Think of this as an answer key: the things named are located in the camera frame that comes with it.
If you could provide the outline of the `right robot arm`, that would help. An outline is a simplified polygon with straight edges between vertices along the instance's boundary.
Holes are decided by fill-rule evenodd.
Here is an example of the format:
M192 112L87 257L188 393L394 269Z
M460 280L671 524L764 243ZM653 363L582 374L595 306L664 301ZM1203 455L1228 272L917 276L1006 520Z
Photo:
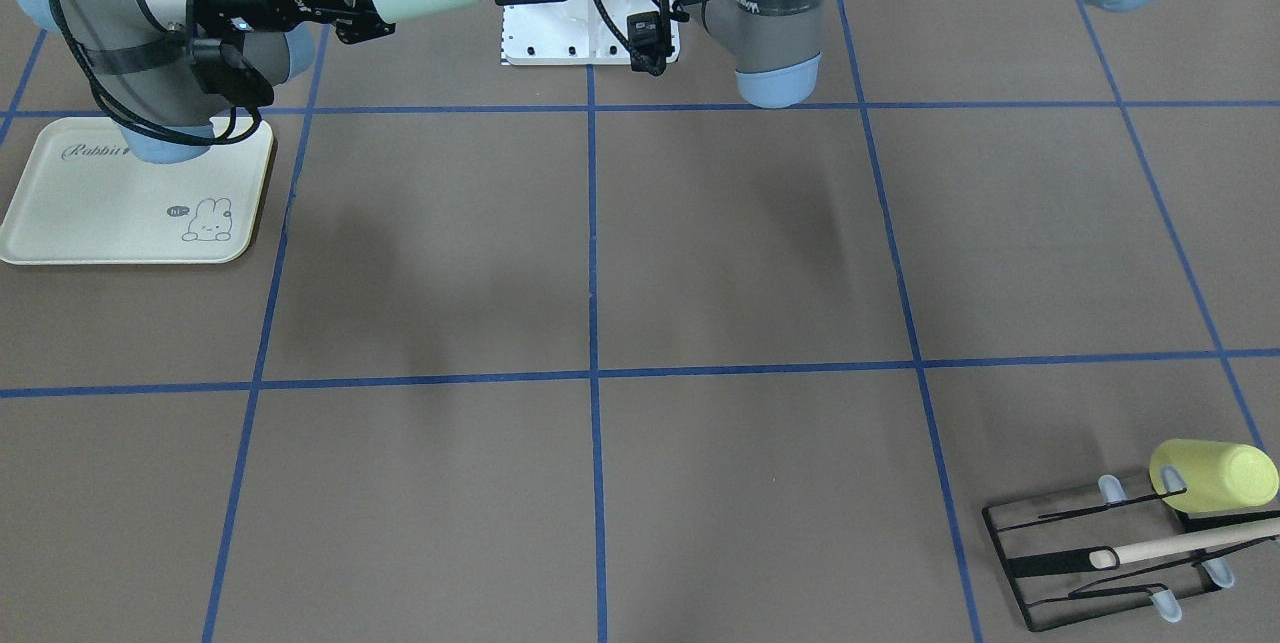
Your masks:
M60 38L131 154L183 163L257 133L306 70L306 26L352 45L394 32L372 0L18 0Z

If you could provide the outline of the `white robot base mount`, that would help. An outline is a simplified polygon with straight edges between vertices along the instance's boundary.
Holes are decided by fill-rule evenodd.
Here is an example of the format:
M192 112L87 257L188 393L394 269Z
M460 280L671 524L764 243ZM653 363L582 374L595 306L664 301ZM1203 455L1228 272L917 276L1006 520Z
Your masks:
M507 6L500 32L507 67L623 67L630 54L590 0Z

